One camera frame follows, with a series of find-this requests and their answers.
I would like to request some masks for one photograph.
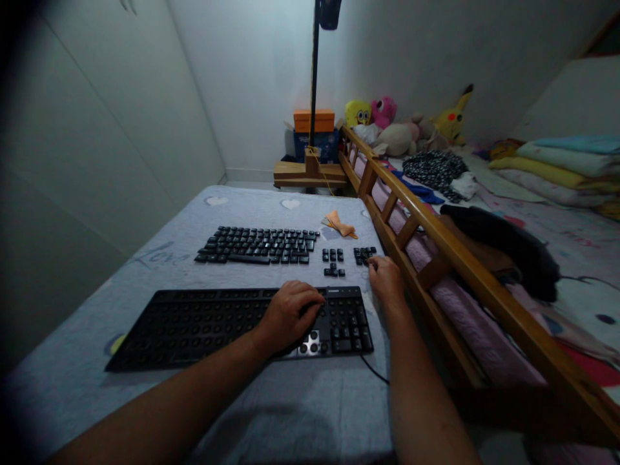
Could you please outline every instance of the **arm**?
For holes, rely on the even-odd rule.
[[[402,463],[480,464],[480,458],[420,337],[404,298],[400,270],[372,257],[370,283],[386,316],[391,421]]]
[[[180,462],[269,357],[304,334],[324,302],[309,284],[285,283],[255,329],[111,413],[50,462]]]

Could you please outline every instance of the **keyboard cable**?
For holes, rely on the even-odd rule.
[[[368,361],[364,358],[364,356],[363,356],[362,354],[360,354],[360,358],[364,361],[364,363],[366,364],[366,366],[368,367],[368,369],[369,369],[370,371],[372,371],[372,372],[373,372],[373,374],[374,374],[377,378],[379,378],[381,381],[383,381],[385,384],[387,384],[387,385],[389,386],[389,381],[388,381],[387,379],[385,379],[383,376],[379,375],[379,374],[377,373],[377,371],[376,371],[374,368],[372,368],[372,367],[370,366],[370,364],[368,363]]]

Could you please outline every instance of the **pink plush toy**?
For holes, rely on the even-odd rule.
[[[370,106],[373,109],[373,121],[381,129],[385,129],[391,124],[392,121],[394,121],[398,106],[391,97],[383,97],[379,101],[373,100]]]

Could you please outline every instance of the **hand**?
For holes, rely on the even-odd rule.
[[[304,335],[324,303],[325,298],[311,285],[286,281],[254,329],[254,345],[268,357],[285,349]],[[307,309],[301,315],[300,311],[305,307]]]
[[[384,307],[391,302],[404,302],[405,294],[400,269],[390,257],[369,258],[368,273],[370,286]]]

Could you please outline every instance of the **forearm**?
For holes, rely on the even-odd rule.
[[[386,303],[393,435],[402,463],[480,463],[404,299]]]
[[[179,462],[203,437],[269,353],[247,333],[104,418],[52,462]]]

